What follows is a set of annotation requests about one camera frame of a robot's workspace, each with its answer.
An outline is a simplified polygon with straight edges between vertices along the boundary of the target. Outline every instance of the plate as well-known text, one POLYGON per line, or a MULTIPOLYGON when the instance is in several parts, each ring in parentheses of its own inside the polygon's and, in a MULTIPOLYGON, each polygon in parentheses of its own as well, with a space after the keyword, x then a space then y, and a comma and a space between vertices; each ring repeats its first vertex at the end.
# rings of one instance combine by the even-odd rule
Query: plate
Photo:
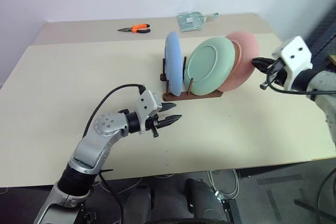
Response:
POLYGON ((182 56, 177 32, 172 31, 166 37, 164 48, 166 78, 169 80, 169 91, 179 97, 182 92, 182 56))
POLYGON ((214 37, 202 42, 191 54, 184 71, 188 87, 194 78, 191 92, 205 95, 215 91, 229 76, 235 62, 233 43, 225 37, 214 37))
POLYGON ((247 31, 235 31, 226 36, 236 46, 236 58, 240 59, 234 66, 229 77, 217 89, 221 92, 237 89, 253 73, 252 59, 259 57, 259 44, 256 37, 247 31))

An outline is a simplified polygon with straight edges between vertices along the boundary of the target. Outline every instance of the cable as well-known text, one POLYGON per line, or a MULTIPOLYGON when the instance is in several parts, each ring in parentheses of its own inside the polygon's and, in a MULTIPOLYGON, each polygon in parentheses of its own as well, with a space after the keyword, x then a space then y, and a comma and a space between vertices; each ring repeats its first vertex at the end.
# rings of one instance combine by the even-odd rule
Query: cable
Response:
POLYGON ((98 186, 98 185, 100 185, 100 184, 101 184, 101 181, 98 181, 97 183, 92 184, 92 186, 98 186))
POLYGON ((212 176, 212 171, 207 171, 207 175, 208 175, 208 179, 210 184, 213 186, 213 188, 218 191, 220 194, 222 194, 223 196, 225 196, 227 199, 234 199, 237 197, 238 193, 239 193, 239 181, 238 181, 238 175, 235 169, 232 169, 232 172, 235 176, 235 181, 236 181, 236 186, 235 189, 231 192, 231 193, 224 193, 223 191, 220 191, 218 188, 216 188, 215 183, 214 183, 214 178, 212 176))
POLYGON ((330 173, 327 174, 327 176, 323 179, 318 192, 316 193, 316 197, 315 197, 315 218, 316 218, 316 222, 317 224, 321 224, 321 218, 320 218, 320 198, 321 198, 321 193, 323 190, 324 185, 326 184, 326 182, 328 181, 328 179, 334 174, 336 173, 336 168, 334 168, 330 173))
POLYGON ((107 172, 111 172, 111 171, 113 171, 113 169, 100 170, 101 173, 107 173, 107 172))
POLYGON ((290 90, 283 90, 283 89, 278 89, 272 85, 272 82, 270 81, 270 74, 266 74, 266 81, 267 84, 271 89, 274 91, 277 91, 279 93, 284 93, 284 94, 336 94, 336 90, 330 90, 330 91, 290 91, 290 90))
POLYGON ((94 116, 96 115, 97 111, 100 109, 100 107, 103 105, 103 103, 106 101, 106 99, 112 95, 114 92, 116 92, 117 90, 119 89, 122 89, 122 88, 126 88, 126 87, 138 87, 139 88, 139 92, 143 91, 145 89, 144 85, 140 85, 140 84, 125 84, 125 85, 121 85, 115 89, 113 89, 112 91, 110 91, 104 98, 103 100, 101 100, 101 102, 98 104, 98 106, 95 108, 95 110, 93 111, 88 123, 86 124, 86 127, 85 127, 85 130, 84 130, 84 133, 83 133, 83 137, 86 136, 86 134, 88 133, 88 130, 89 130, 89 127, 90 127, 90 124, 94 118, 94 116))
POLYGON ((107 184, 106 180, 104 179, 103 175, 101 174, 101 172, 99 172, 99 177, 101 179, 102 184, 104 184, 104 186, 109 190, 110 194, 115 198, 115 200, 117 201, 119 208, 120 208, 120 224, 124 223, 124 209, 121 205, 120 200, 118 199, 116 193, 111 189, 111 187, 109 186, 109 184, 107 184))
POLYGON ((6 190, 0 192, 0 195, 5 194, 5 193, 7 193, 8 191, 9 191, 9 187, 7 187, 6 190))
MULTIPOLYGON (((130 190, 130 189, 132 189, 132 188, 134 188, 135 186, 137 186, 141 181, 142 181, 142 178, 140 178, 140 179, 138 180, 138 182, 136 182, 135 184, 131 185, 130 187, 128 187, 128 188, 126 188, 126 189, 124 189, 124 190, 121 190, 121 191, 119 191, 119 192, 117 192, 117 193, 115 193, 115 194, 117 194, 117 195, 122 194, 122 193, 124 193, 124 192, 126 192, 126 191, 128 191, 128 190, 130 190)), ((100 184, 100 186, 101 186, 101 188, 102 188, 103 190, 109 192, 109 191, 104 187, 103 184, 100 184)))
POLYGON ((153 176, 154 178, 170 178, 173 177, 175 174, 164 174, 164 176, 153 176))

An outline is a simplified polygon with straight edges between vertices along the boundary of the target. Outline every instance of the pliers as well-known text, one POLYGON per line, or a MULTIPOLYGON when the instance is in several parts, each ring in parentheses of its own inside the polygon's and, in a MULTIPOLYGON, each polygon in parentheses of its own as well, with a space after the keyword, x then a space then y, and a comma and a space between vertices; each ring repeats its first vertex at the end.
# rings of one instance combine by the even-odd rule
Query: pliers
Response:
POLYGON ((149 33, 151 30, 142 29, 142 28, 148 28, 148 27, 150 27, 149 24, 140 24, 140 25, 135 25, 132 27, 122 28, 122 29, 119 29, 118 31, 131 31, 132 33, 146 34, 146 33, 149 33))

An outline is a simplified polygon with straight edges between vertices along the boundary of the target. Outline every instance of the blue plate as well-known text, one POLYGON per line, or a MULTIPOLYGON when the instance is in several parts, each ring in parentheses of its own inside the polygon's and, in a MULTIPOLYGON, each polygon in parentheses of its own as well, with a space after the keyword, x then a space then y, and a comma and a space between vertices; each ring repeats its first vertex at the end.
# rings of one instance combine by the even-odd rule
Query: blue plate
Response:
POLYGON ((179 37, 175 31, 169 33, 166 38, 164 58, 169 91, 179 97, 182 92, 183 67, 179 37))

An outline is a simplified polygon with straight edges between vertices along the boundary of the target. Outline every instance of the green plate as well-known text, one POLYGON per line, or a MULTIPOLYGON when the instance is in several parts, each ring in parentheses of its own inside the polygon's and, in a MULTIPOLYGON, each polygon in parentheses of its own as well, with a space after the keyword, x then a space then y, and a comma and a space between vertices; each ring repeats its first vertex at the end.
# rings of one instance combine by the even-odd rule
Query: green plate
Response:
POLYGON ((229 76, 235 62, 235 48, 225 37, 214 37, 202 42, 190 55, 184 71, 188 87, 194 78, 191 92, 205 95, 215 91, 229 76))

